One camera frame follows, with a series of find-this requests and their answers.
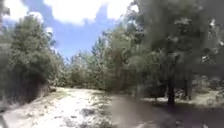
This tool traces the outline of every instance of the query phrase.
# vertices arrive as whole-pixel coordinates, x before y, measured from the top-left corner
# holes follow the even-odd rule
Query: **cloud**
[[[18,21],[27,15],[29,8],[22,2],[22,0],[5,0],[5,6],[10,9],[10,16],[5,15],[4,19]]]
[[[118,20],[127,11],[127,7],[133,0],[110,0],[107,8],[107,17]]]
[[[42,16],[42,14],[39,12],[29,12],[29,15],[35,17],[37,20],[39,20],[40,23],[44,22],[44,18]]]
[[[107,17],[118,20],[126,13],[133,0],[44,0],[52,9],[53,17],[62,23],[84,25],[94,22],[102,6],[107,6]]]
[[[53,34],[53,28],[52,28],[52,27],[47,27],[47,28],[45,29],[45,31],[46,31],[47,33],[52,33],[52,34]]]

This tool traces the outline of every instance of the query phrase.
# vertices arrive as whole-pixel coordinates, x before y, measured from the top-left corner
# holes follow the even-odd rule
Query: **ground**
[[[8,111],[9,128],[223,128],[222,108],[179,102],[168,108],[100,91],[57,89],[47,97]]]

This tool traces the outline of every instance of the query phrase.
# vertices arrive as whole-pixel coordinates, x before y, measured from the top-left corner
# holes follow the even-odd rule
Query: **sky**
[[[5,0],[15,23],[26,15],[37,17],[58,42],[55,49],[65,58],[90,50],[102,31],[112,28],[133,0]]]

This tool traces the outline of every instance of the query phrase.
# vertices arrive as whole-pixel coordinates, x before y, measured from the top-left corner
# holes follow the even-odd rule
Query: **forest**
[[[2,16],[10,15],[2,3]],[[136,0],[90,51],[71,58],[53,49],[62,42],[35,17],[12,27],[1,24],[1,98],[31,102],[52,87],[66,87],[167,97],[173,106],[177,98],[222,92],[224,20],[214,9],[221,5],[218,0]],[[201,80],[206,82],[199,86]]]

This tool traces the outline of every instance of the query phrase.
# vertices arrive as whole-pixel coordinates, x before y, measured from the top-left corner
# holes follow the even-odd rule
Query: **tree trunk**
[[[174,85],[173,85],[172,79],[168,80],[167,86],[168,86],[168,102],[167,102],[167,104],[169,106],[174,106],[175,92],[174,92]]]

